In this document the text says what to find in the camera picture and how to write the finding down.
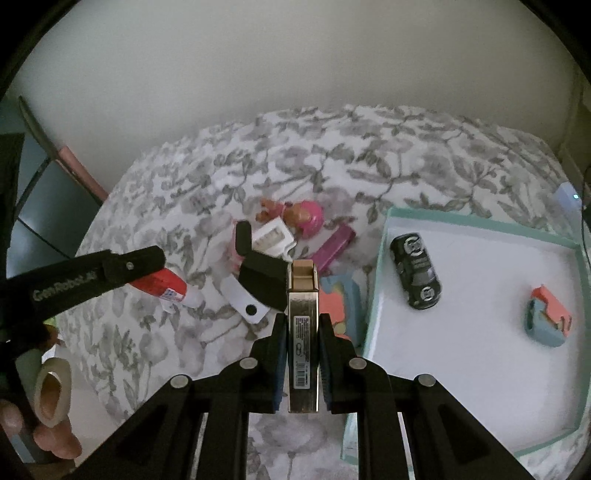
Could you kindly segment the person's left hand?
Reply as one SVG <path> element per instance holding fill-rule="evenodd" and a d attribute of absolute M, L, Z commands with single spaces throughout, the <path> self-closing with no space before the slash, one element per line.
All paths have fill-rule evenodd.
<path fill-rule="evenodd" d="M 42 414 L 52 416 L 55 413 L 61 390 L 58 379 L 48 374 L 41 389 Z M 19 409 L 4 399 L 1 400 L 1 427 L 9 439 L 19 434 L 24 427 Z M 49 451 L 63 460 L 74 460 L 82 454 L 82 446 L 73 434 L 68 418 L 52 428 L 40 423 L 33 432 L 33 438 L 40 449 Z"/>

